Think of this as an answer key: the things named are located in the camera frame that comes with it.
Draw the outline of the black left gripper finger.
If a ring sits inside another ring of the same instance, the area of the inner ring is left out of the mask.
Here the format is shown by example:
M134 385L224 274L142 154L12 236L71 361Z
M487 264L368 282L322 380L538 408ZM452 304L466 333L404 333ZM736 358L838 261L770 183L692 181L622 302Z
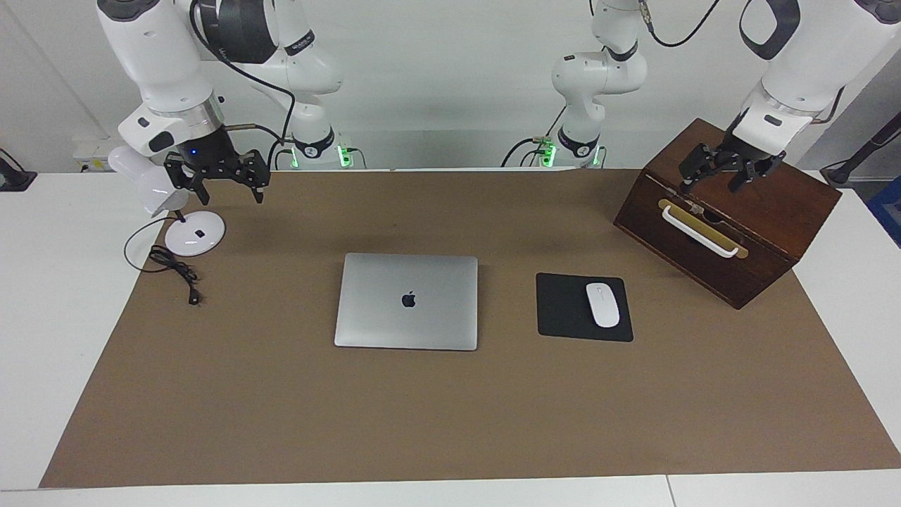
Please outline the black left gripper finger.
M779 167L784 160L784 156L769 156L762 160L752 160L739 156L734 163L736 168L735 176L728 183L730 192L739 192L741 187L747 183L753 182L758 177L766 177L772 170Z
M681 193L691 192L696 183L718 173L717 154L718 151L707 144L696 144L689 151L679 164L679 173L682 177L682 183L679 185Z

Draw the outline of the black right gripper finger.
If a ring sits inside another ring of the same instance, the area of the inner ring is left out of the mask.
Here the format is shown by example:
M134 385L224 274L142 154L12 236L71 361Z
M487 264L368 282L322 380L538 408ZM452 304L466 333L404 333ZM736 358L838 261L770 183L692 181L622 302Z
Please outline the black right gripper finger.
M203 206L208 206L210 195L205 187L205 175L192 170L187 173L187 163L181 156L167 156L164 169L175 189L186 190L197 196Z
M271 179L270 167L264 157L259 150L254 149L239 154L236 161L236 182L248 187L256 203L262 204L264 190L267 189Z

